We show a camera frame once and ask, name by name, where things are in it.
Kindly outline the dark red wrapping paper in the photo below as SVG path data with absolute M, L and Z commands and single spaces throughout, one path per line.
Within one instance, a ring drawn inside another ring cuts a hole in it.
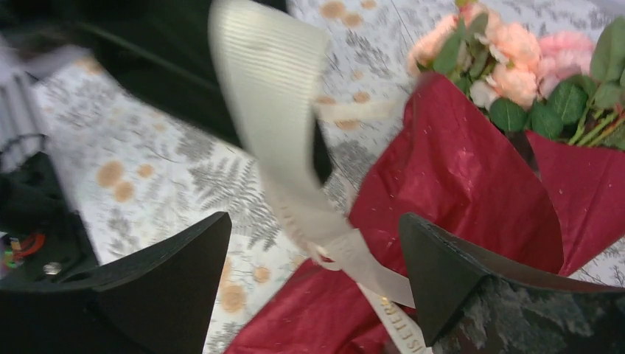
M 415 214 L 462 240 L 559 276 L 560 225 L 539 179 L 448 80 L 431 76 L 366 175 L 347 221 L 374 258 L 408 279 L 399 220 Z M 229 353 L 373 353 L 388 331 L 355 281 L 308 262 Z

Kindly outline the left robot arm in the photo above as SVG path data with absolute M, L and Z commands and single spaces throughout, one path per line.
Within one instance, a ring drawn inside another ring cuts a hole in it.
M 333 167 L 313 99 L 327 41 L 285 1 L 3 1 L 1 121 L 33 116 L 32 59 L 87 49 L 129 94 L 250 153 L 281 184 Z

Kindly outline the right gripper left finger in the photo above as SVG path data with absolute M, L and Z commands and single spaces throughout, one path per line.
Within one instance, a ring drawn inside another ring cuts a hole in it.
M 201 353 L 231 235 L 216 212 L 58 279 L 1 281 L 3 353 Z

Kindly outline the cream printed ribbon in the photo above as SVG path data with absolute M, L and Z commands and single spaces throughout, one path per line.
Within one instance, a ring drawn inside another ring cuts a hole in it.
M 228 110 L 276 218 L 314 261 L 355 281 L 401 353 L 427 353 L 420 327 L 402 311 L 414 305 L 407 277 L 374 258 L 313 168 L 317 121 L 388 118 L 398 102 L 317 103 L 326 33 L 255 1 L 214 1 L 208 35 Z

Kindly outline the pink fake flower bouquet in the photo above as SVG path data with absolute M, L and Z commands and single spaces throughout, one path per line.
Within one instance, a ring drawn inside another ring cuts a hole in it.
M 597 41 L 537 37 L 479 1 L 458 1 L 408 55 L 412 75 L 451 80 L 501 132 L 624 149 L 624 18 Z

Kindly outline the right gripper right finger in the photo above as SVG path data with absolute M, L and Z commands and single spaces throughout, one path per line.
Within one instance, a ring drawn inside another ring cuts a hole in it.
M 399 236 L 416 321 L 435 353 L 622 353 L 624 290 L 561 277 L 415 214 Z

